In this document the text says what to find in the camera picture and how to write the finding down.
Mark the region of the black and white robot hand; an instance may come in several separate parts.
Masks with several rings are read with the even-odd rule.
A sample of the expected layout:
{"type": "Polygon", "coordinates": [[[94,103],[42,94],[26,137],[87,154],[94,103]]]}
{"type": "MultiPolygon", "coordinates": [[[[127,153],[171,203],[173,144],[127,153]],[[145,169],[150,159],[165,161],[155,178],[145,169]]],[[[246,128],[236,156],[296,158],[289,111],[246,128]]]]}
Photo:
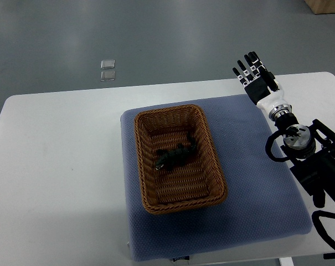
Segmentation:
{"type": "Polygon", "coordinates": [[[233,68],[233,72],[256,107],[264,110],[272,121],[291,113],[292,107],[284,99],[282,86],[259,56],[255,52],[249,52],[244,55],[244,59],[248,67],[238,60],[239,67],[233,68]]]}

